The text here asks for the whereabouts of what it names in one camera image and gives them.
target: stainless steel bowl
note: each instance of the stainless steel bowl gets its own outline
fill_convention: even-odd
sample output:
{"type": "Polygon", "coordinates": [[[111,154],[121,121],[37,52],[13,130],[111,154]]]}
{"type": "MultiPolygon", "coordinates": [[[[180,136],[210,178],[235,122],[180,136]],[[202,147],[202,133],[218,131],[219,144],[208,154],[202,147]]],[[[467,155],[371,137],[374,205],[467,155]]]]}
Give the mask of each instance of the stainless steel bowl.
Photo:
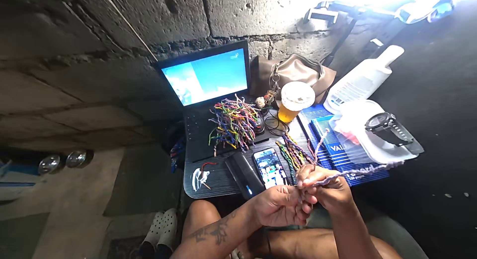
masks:
{"type": "Polygon", "coordinates": [[[51,154],[40,161],[38,165],[39,174],[47,174],[59,171],[64,168],[64,159],[59,154],[51,154]]]}
{"type": "Polygon", "coordinates": [[[90,164],[94,152],[91,150],[77,150],[68,155],[66,159],[66,166],[68,168],[84,168],[90,164]]]}

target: red wire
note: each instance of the red wire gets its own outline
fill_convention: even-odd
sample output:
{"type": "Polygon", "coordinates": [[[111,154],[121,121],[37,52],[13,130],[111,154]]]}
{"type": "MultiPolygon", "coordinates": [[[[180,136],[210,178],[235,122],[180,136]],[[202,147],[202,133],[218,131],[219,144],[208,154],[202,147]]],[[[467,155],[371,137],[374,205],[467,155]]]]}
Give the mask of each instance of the red wire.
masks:
{"type": "Polygon", "coordinates": [[[217,163],[215,162],[206,162],[204,164],[202,164],[202,166],[200,167],[200,177],[202,178],[202,174],[204,173],[204,166],[207,165],[207,164],[211,164],[211,165],[215,165],[217,163]]]}

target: black table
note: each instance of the black table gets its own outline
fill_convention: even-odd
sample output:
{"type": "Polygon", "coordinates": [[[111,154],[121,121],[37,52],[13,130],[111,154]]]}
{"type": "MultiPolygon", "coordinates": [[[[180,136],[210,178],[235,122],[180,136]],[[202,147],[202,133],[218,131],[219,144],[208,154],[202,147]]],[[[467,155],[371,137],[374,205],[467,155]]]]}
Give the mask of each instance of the black table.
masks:
{"type": "MultiPolygon", "coordinates": [[[[271,114],[276,116],[276,113],[276,110],[270,110],[270,113],[267,116],[270,116],[271,114]]],[[[277,121],[273,119],[268,119],[267,123],[269,122],[275,122],[276,124],[277,121]]],[[[305,133],[303,132],[301,124],[298,121],[298,118],[295,118],[292,122],[289,123],[289,128],[289,135],[298,143],[298,146],[300,146],[303,150],[309,153],[308,141],[305,133]]],[[[253,153],[262,151],[270,147],[275,148],[275,151],[277,152],[277,154],[279,154],[278,157],[280,158],[280,162],[283,165],[283,168],[289,178],[289,181],[291,181],[290,168],[288,166],[287,161],[282,157],[280,149],[275,143],[276,141],[279,141],[282,144],[284,143],[281,137],[272,135],[272,137],[268,141],[256,144],[256,146],[251,146],[250,149],[247,150],[244,155],[248,163],[250,163],[252,167],[255,167],[252,160],[253,153]]],[[[226,152],[221,155],[218,155],[217,157],[207,158],[201,161],[197,161],[195,163],[191,163],[188,161],[188,159],[186,159],[184,167],[184,190],[187,195],[189,195],[189,197],[191,198],[206,198],[220,195],[239,194],[240,190],[238,189],[238,186],[235,183],[235,180],[232,177],[232,174],[230,173],[229,169],[227,169],[227,166],[225,166],[225,159],[228,156],[232,155],[234,152],[240,151],[234,150],[231,152],[226,152]],[[197,168],[200,168],[206,162],[217,163],[216,165],[206,165],[204,167],[204,171],[210,171],[210,174],[207,177],[206,184],[211,189],[208,189],[205,185],[202,185],[200,189],[194,191],[194,189],[192,188],[192,175],[197,168]]]]}

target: blue notebook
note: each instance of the blue notebook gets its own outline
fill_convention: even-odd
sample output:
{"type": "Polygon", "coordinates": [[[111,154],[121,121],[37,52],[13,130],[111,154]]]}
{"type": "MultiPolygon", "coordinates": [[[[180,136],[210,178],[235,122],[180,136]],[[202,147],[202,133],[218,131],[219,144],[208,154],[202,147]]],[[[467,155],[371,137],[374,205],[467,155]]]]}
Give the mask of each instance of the blue notebook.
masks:
{"type": "MultiPolygon", "coordinates": [[[[326,128],[330,130],[323,141],[323,145],[318,149],[319,160],[323,167],[343,172],[345,170],[367,168],[370,165],[373,165],[374,167],[379,166],[378,163],[355,164],[349,160],[348,155],[340,146],[336,134],[334,134],[334,131],[330,127],[329,121],[331,117],[333,117],[333,114],[328,112],[323,105],[317,104],[306,108],[298,115],[298,117],[314,148],[318,145],[319,139],[326,131],[326,128]]],[[[367,176],[347,175],[345,176],[345,179],[349,186],[354,186],[388,176],[388,171],[382,171],[367,176]]]]}

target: smartphone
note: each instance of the smartphone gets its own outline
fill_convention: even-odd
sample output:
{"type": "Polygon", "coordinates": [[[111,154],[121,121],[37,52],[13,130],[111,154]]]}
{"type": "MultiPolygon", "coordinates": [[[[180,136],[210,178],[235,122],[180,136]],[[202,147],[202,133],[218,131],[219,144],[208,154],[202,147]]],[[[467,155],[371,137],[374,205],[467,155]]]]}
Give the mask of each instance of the smartphone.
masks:
{"type": "Polygon", "coordinates": [[[273,147],[254,153],[253,161],[266,189],[276,185],[288,185],[287,175],[273,147]]]}

